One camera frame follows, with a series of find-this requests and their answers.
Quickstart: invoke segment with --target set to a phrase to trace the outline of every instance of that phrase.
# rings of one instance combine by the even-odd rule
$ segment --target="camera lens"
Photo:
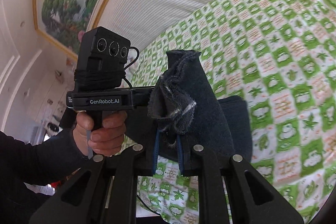
[[[116,56],[119,52],[119,44],[118,42],[112,42],[110,45],[110,54],[112,56]]]
[[[106,40],[104,38],[98,40],[97,49],[100,52],[103,52],[106,49]]]
[[[126,47],[123,47],[121,49],[120,55],[121,55],[122,58],[124,58],[127,55],[127,48]]]

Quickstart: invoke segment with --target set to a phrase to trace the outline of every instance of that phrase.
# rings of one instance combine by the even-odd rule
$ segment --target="green checkered bedsheet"
[[[248,103],[252,165],[308,222],[336,182],[335,25],[323,0],[212,0],[142,51],[132,83],[154,85],[167,50],[200,51],[218,99]],[[138,194],[169,223],[198,223],[197,177],[176,162],[159,157]]]

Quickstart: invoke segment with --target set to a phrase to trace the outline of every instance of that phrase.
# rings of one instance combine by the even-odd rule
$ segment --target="finger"
[[[120,127],[116,128],[100,128],[92,131],[91,140],[93,142],[106,142],[112,140],[120,135],[124,135],[126,132],[126,126],[123,123]]]
[[[121,146],[118,146],[117,148],[113,148],[113,149],[105,149],[105,150],[92,149],[92,150],[97,154],[101,154],[101,155],[108,157],[108,156],[112,156],[120,152]]]
[[[115,112],[103,120],[104,128],[115,128],[121,126],[127,118],[126,111]]]
[[[100,149],[100,150],[106,150],[106,149],[113,149],[116,148],[124,142],[125,135],[118,136],[117,138],[114,138],[113,140],[109,140],[106,142],[99,142],[95,143],[93,141],[89,141],[89,146],[93,149]]]
[[[80,126],[84,130],[92,130],[94,126],[93,119],[84,111],[77,114],[77,126]]]

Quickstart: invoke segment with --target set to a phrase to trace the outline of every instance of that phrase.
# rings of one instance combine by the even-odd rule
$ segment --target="person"
[[[70,175],[88,160],[88,145],[97,154],[118,153],[126,132],[124,111],[103,119],[102,128],[91,134],[93,119],[86,112],[77,115],[76,128],[65,129],[42,144],[32,146],[0,132],[0,218],[4,224],[26,224],[49,198],[34,193],[25,184],[47,185]]]

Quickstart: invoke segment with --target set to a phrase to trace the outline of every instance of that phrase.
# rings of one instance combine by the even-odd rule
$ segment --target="black cable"
[[[154,212],[152,209],[150,209],[143,201],[142,199],[139,197],[139,195],[136,196],[140,201],[141,203],[143,204],[143,206],[145,206],[149,211],[151,211],[152,213],[158,215],[158,216],[161,216],[160,214],[158,214],[157,212]]]
[[[129,48],[136,50],[136,58],[125,67],[125,70],[128,69],[130,66],[132,66],[138,60],[138,58],[140,56],[140,52],[136,47],[129,47]]]
[[[127,83],[127,85],[129,85],[130,88],[133,87],[132,84],[130,83],[130,81],[128,81],[126,77],[124,77],[123,79],[125,80],[125,82]]]

